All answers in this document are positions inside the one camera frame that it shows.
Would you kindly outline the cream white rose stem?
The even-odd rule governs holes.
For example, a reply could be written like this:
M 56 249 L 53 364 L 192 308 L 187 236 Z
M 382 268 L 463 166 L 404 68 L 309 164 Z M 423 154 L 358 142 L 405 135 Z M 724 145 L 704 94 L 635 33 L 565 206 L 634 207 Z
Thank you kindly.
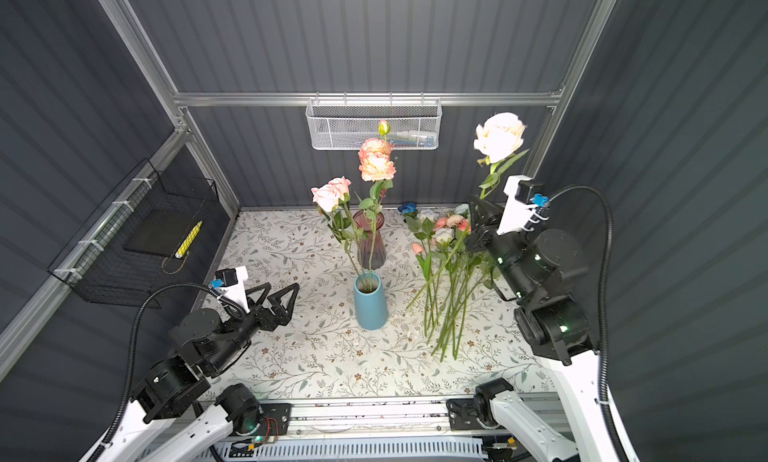
M 499 187 L 505 173 L 525 155 L 521 149 L 525 130 L 522 120 L 509 112 L 496 114 L 476 126 L 473 148 L 482 154 L 478 164 L 489 169 L 479 185 L 481 200 Z M 412 211 L 404 216 L 409 229 L 419 240 L 413 245 L 413 251 L 425 279 L 415 299 L 429 292 L 433 280 L 442 274 L 443 270 L 436 264 L 456 255 L 463 247 L 464 240 L 472 232 L 469 212 L 465 208 L 454 215 L 436 217 L 429 212 Z

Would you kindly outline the teal ceramic vase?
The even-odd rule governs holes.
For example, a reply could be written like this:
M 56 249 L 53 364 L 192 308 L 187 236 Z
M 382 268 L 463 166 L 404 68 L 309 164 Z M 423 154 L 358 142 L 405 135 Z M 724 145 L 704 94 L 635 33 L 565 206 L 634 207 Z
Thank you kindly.
M 381 278 L 375 272 L 366 272 L 355 279 L 353 286 L 355 316 L 365 330 L 382 328 L 389 317 L 386 295 Z

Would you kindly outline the pink glass vase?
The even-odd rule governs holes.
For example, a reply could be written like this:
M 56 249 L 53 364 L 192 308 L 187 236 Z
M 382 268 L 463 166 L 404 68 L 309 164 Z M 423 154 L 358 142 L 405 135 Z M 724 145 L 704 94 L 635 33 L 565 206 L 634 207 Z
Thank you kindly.
M 357 243 L 357 260 L 364 270 L 376 271 L 386 262 L 386 249 L 381 233 L 385 223 L 384 215 L 377 215 L 376 229 L 370 227 L 370 219 L 362 211 L 357 211 L 353 220 L 357 228 L 363 230 L 364 235 Z

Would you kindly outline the pale pink rose stem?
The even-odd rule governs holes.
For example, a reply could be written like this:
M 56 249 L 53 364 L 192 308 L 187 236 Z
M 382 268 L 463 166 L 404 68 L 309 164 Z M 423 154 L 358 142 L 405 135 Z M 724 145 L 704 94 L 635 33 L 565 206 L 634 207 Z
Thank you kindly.
M 317 206 L 318 212 L 325 218 L 328 229 L 330 230 L 332 237 L 342 246 L 347 258 L 350 260 L 355 273 L 360 276 L 362 269 L 360 264 L 357 263 L 353 257 L 353 249 L 357 246 L 359 241 L 359 234 L 357 239 L 351 239 L 348 231 L 340 231 L 334 226 L 332 219 L 332 212 L 334 210 L 337 198 L 329 187 L 328 182 L 322 187 L 311 188 L 312 201 Z

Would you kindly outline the peach peony stem with bud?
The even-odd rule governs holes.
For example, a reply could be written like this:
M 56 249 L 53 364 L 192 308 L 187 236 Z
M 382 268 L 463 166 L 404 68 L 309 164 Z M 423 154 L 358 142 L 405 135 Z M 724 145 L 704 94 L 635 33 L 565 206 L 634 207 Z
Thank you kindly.
M 379 135 L 389 135 L 389 122 L 380 120 L 377 130 Z M 383 198 L 393 187 L 396 174 L 392 147 L 385 140 L 368 139 L 361 146 L 358 157 L 361 178 L 364 182 L 371 183 L 368 196 L 360 201 L 358 208 L 370 219 L 370 227 L 376 229 L 376 217 L 382 212 Z

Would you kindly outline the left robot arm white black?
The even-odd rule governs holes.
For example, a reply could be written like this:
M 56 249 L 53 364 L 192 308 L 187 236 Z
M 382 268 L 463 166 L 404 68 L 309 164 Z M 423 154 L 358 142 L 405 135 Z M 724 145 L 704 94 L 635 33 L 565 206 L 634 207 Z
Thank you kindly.
M 270 410 L 242 383 L 225 388 L 214 402 L 159 448 L 150 444 L 209 390 L 247 352 L 259 331 L 272 332 L 293 316 L 300 290 L 293 283 L 278 291 L 270 284 L 252 291 L 235 286 L 197 285 L 212 295 L 227 313 L 215 309 L 189 313 L 169 337 L 173 354 L 134 380 L 138 330 L 143 315 L 134 319 L 129 338 L 127 373 L 117 413 L 104 434 L 83 455 L 85 461 L 191 461 L 229 436 L 244 439 L 254 448 L 286 435 L 291 407 Z

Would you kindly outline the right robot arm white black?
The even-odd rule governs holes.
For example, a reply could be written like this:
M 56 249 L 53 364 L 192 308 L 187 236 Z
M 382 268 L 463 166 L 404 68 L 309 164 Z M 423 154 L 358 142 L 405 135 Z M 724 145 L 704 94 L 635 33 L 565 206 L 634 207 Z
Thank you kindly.
M 471 198 L 470 252 L 484 252 L 512 290 L 515 322 L 536 360 L 553 376 L 571 438 L 552 428 L 526 405 L 504 377 L 479 385 L 474 406 L 479 424 L 502 427 L 537 461 L 635 461 L 638 456 L 608 384 L 607 281 L 614 238 L 610 203 L 590 188 L 603 207 L 605 241 L 598 278 L 598 324 L 590 325 L 573 300 L 573 287 L 586 275 L 578 241 L 547 229 L 533 240 L 535 226 L 548 218 L 553 197 L 536 195 L 511 231 L 502 229 L 510 206 Z

